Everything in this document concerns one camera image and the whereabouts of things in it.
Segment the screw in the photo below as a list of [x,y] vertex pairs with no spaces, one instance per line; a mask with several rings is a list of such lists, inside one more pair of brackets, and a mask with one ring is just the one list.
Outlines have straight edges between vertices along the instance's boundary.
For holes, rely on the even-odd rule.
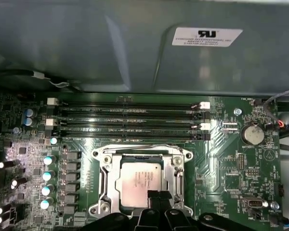
[[101,206],[101,210],[103,210],[103,212],[107,213],[110,210],[110,206],[107,203],[102,204]]
[[178,210],[175,210],[175,209],[170,210],[170,213],[173,214],[173,215],[178,215],[179,214]]
[[239,116],[242,114],[242,110],[240,108],[236,108],[234,109],[233,113],[236,115],[236,116]]
[[111,162],[111,157],[108,156],[108,155],[105,156],[105,157],[104,157],[104,163],[105,163],[105,164],[110,164],[110,162]]
[[174,165],[180,165],[181,163],[182,163],[182,160],[181,160],[180,157],[175,157],[175,158],[173,159],[173,164],[174,164]]
[[213,220],[213,217],[211,217],[210,215],[205,215],[203,218],[205,220]]
[[276,201],[272,201],[272,202],[270,203],[270,207],[271,207],[271,209],[273,209],[273,210],[278,210],[278,209],[280,208],[279,204],[278,204]]

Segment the white label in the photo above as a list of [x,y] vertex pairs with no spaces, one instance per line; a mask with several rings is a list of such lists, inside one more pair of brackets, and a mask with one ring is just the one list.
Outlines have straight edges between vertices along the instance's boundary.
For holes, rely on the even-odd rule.
[[161,190],[161,165],[158,163],[123,163],[120,176],[123,206],[147,208],[148,190]]
[[173,46],[229,47],[242,33],[240,29],[178,27]]

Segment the gray metal cover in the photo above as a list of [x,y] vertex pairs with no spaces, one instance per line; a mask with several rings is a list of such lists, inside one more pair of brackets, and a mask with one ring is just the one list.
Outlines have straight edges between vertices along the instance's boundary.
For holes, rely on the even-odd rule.
[[[172,46],[178,26],[243,32],[227,48]],[[289,5],[0,0],[0,68],[13,66],[78,80],[85,91],[272,94],[289,89]]]

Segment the cpu socket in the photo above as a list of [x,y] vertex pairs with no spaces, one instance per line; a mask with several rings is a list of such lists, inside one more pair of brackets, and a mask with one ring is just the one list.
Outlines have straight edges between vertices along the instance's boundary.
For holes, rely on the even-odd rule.
[[184,205],[184,163],[193,153],[166,144],[111,144],[92,151],[100,162],[99,200],[89,207],[96,218],[110,213],[132,215],[135,208],[147,208],[147,191],[169,191],[173,208]]

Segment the red wire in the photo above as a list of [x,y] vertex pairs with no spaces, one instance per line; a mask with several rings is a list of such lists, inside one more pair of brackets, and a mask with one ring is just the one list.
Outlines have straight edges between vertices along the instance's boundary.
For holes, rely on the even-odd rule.
[[281,120],[278,121],[278,125],[280,128],[283,128],[285,126],[284,122]]

